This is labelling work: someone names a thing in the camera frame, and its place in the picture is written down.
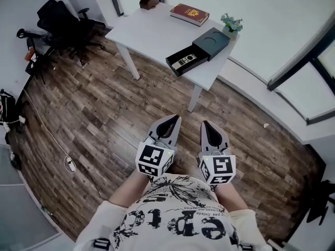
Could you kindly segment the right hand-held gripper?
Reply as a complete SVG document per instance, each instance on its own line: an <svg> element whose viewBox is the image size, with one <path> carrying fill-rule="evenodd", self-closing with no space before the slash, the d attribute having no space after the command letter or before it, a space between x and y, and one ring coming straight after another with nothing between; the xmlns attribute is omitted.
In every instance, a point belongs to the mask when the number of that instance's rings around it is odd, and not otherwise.
<svg viewBox="0 0 335 251"><path fill-rule="evenodd" d="M224 185L236 175L236 156L232 155L229 138L219 126L203 121L200 126L198 168L208 185Z"/></svg>

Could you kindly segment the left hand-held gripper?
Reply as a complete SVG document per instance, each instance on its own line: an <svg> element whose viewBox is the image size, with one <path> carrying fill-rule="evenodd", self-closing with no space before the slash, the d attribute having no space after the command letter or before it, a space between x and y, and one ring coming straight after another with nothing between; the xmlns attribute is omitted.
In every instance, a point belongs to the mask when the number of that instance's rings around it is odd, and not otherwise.
<svg viewBox="0 0 335 251"><path fill-rule="evenodd" d="M160 177L172 165L182 118L169 115L156 120L149 128L148 137L139 143L136 155L138 172L149 177ZM164 143L154 138L169 138L169 149Z"/></svg>

